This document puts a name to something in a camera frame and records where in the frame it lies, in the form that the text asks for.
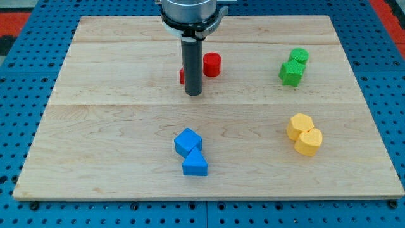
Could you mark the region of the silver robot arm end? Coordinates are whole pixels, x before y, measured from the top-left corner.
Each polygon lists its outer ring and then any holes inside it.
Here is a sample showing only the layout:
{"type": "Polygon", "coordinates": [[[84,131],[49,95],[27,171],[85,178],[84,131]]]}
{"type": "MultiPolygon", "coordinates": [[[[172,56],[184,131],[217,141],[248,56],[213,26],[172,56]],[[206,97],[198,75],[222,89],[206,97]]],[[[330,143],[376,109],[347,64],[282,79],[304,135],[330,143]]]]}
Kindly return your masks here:
{"type": "Polygon", "coordinates": [[[159,5],[164,28],[185,41],[203,41],[220,26],[228,15],[225,1],[155,0],[159,5]]]}

